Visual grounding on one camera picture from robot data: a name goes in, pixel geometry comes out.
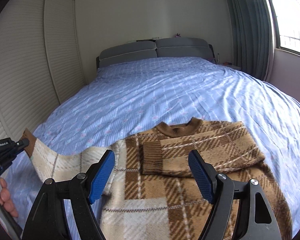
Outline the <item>person's left hand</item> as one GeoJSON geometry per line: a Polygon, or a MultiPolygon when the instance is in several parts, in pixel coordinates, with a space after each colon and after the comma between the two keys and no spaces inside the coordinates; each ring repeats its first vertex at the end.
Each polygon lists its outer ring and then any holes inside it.
{"type": "Polygon", "coordinates": [[[0,178],[0,185],[2,187],[0,191],[0,205],[13,217],[18,218],[19,214],[15,208],[15,205],[11,199],[11,194],[7,188],[7,182],[4,178],[0,178]]]}

